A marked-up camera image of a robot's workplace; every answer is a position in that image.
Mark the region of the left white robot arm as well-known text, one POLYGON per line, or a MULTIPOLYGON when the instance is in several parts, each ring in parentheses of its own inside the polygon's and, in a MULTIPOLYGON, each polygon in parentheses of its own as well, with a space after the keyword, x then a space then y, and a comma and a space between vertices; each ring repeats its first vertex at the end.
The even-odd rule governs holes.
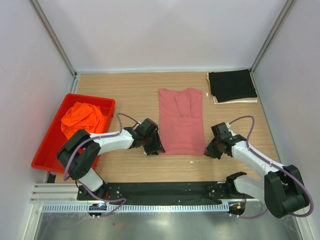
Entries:
POLYGON ((64 167, 64 178, 82 184, 80 192, 89 198, 106 200, 108 185, 94 170, 96 158, 104 153, 139 147, 143 147, 148 156, 165 153, 158 130, 158 125, 149 118, 109 133, 88 133, 80 129, 57 152, 56 158, 64 167))

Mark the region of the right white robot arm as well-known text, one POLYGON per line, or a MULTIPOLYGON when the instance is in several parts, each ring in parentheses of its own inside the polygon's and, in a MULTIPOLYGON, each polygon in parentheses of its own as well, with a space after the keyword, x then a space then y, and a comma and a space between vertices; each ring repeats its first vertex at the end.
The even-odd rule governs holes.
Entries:
POLYGON ((213 125, 211 131, 213 139, 205 149, 206 156, 220 159, 228 155, 245 163, 260 177, 255 179, 242 171, 227 176, 230 194, 245 194, 260 200, 278 219, 306 207, 313 209, 297 167, 285 166, 267 157, 254 148, 248 138, 235 134, 228 123, 213 125))

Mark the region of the pink polo t shirt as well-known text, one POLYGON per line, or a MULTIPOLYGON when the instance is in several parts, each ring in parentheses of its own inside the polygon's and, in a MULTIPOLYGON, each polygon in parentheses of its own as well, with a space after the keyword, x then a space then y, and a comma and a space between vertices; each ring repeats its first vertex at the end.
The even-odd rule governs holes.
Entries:
POLYGON ((206 149, 203 92, 161 88, 158 100, 159 135, 165 150, 162 155, 202 156, 206 149))

